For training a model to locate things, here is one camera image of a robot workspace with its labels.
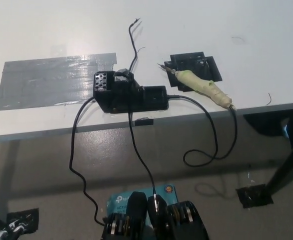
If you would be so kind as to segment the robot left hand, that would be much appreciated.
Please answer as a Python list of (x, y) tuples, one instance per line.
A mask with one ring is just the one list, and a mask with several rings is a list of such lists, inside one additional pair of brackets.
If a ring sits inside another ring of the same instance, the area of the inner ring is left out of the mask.
[(11, 222), (0, 231), (0, 240), (18, 240), (24, 233), (26, 225), (19, 219)]

